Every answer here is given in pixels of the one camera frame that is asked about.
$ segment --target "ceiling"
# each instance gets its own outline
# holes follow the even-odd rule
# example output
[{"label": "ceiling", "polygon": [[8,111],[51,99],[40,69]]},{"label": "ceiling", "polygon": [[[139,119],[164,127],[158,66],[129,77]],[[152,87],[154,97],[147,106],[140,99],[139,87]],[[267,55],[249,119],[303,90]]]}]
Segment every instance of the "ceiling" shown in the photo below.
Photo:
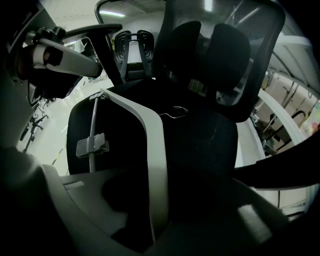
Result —
[{"label": "ceiling", "polygon": [[80,19],[96,19],[95,6],[99,0],[40,0],[53,21],[61,23]]}]

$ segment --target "black mesh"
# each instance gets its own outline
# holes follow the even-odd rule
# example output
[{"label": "black mesh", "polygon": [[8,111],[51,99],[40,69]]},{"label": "black mesh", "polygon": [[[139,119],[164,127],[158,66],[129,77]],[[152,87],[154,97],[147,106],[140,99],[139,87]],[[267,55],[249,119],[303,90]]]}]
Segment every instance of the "black mesh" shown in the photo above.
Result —
[{"label": "black mesh", "polygon": [[[184,76],[202,82],[212,107],[242,122],[257,100],[285,14],[270,1],[213,0],[211,6],[205,2],[166,2],[152,71],[164,81]],[[195,47],[192,22],[200,23]],[[188,35],[175,35],[182,29],[188,33],[186,25]]]}]

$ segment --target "wall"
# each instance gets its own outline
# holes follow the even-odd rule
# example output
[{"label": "wall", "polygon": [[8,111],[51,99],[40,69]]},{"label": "wall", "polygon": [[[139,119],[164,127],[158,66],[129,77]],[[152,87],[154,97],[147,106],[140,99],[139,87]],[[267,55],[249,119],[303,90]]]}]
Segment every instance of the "wall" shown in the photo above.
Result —
[{"label": "wall", "polygon": [[57,26],[64,28],[66,31],[79,29],[86,26],[97,25],[98,21],[94,18],[79,18],[68,21],[55,21]]}]

